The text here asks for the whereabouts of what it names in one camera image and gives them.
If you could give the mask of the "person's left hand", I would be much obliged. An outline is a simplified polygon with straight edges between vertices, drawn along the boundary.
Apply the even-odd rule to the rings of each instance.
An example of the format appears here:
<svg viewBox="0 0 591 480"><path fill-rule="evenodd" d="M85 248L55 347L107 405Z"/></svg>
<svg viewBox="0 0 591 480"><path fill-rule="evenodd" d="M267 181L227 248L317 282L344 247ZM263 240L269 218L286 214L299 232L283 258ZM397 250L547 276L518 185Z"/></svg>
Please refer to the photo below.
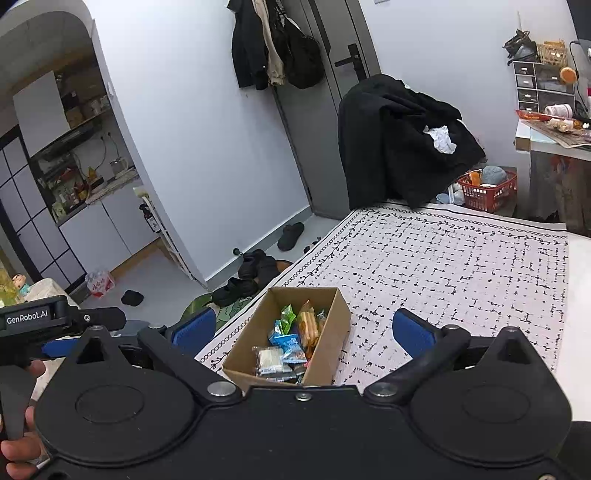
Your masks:
<svg viewBox="0 0 591 480"><path fill-rule="evenodd" d="M45 449L34 423L35 402L30 397L36 379L46 371L41 360L32 360L27 367L1 367L1 420L6 430L1 438L2 479L29 479L37 473L34 462Z"/></svg>

